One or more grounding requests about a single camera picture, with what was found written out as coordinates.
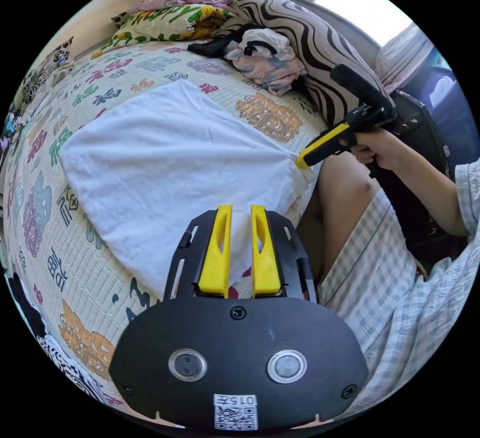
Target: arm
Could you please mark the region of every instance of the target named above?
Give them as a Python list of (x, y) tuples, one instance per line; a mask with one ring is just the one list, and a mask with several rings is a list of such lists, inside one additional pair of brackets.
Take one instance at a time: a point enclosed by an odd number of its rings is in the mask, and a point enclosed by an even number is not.
[(352, 152), (361, 163), (370, 163), (375, 157), (381, 168), (392, 170), (403, 181), (445, 232), (455, 236), (468, 235), (454, 182), (383, 129), (356, 133), (355, 136), (358, 145), (352, 147)]
[(455, 183), (412, 148), (401, 141), (398, 143), (398, 155), (392, 171), (417, 196), (446, 233), (467, 236)]

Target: qr code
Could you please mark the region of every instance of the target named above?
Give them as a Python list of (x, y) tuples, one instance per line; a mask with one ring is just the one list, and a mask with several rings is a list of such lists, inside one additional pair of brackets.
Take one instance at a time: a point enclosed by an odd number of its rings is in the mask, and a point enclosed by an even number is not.
[(245, 431), (258, 429), (257, 407), (216, 406), (215, 428)]

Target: floral pillowcase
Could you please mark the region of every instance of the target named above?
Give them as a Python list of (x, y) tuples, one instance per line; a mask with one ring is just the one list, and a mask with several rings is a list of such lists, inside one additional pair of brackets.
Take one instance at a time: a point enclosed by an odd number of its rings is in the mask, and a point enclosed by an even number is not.
[(70, 56), (73, 37), (56, 47), (35, 69), (32, 69), (23, 79), (23, 108), (31, 103), (39, 89), (48, 77), (64, 64)]
[(141, 11), (128, 16), (112, 39), (91, 58), (97, 58), (112, 49), (146, 41), (208, 39), (232, 17), (228, 10), (204, 5), (181, 5)]

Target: label sticker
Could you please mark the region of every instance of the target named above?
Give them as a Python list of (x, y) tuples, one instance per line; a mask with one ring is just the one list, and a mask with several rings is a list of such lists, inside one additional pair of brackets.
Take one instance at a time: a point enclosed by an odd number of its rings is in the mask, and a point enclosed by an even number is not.
[(254, 394), (214, 394), (215, 429), (252, 431), (259, 428)]

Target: person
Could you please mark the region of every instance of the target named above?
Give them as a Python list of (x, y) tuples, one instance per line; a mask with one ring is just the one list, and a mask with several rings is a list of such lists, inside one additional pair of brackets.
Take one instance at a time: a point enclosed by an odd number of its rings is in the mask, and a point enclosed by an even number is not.
[[(351, 153), (325, 159), (317, 182), (324, 227), (318, 301), (350, 326), (369, 368), (365, 387), (336, 419), (378, 404), (416, 374), (453, 327), (480, 262), (480, 159), (457, 166), (455, 184), (385, 130), (356, 139)], [(459, 258), (425, 273), (364, 166), (373, 159), (397, 174), (444, 231), (470, 236)]]

